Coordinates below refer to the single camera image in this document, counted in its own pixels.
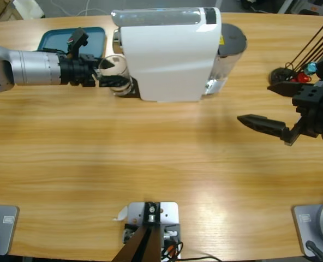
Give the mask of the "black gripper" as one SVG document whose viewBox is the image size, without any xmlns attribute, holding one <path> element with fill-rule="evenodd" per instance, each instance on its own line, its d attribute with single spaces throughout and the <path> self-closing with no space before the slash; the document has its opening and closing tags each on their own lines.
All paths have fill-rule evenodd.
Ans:
<svg viewBox="0 0 323 262">
<path fill-rule="evenodd" d="M 101 60 L 89 54 L 79 54 L 77 58 L 68 58 L 64 54 L 59 54 L 59 67 L 61 70 L 61 85 L 70 84 L 72 86 L 94 87 L 96 69 L 109 69 L 115 65 L 106 58 Z M 130 78 L 120 75 L 101 76 L 99 87 L 118 88 L 130 85 Z"/>
<path fill-rule="evenodd" d="M 285 122 L 268 119 L 259 115 L 242 115 L 237 119 L 254 131 L 276 136 L 287 146 L 292 146 L 302 134 L 323 139 L 323 85 L 282 81 L 267 87 L 283 97 L 292 97 L 292 104 L 301 117 L 292 129 Z"/>
</svg>

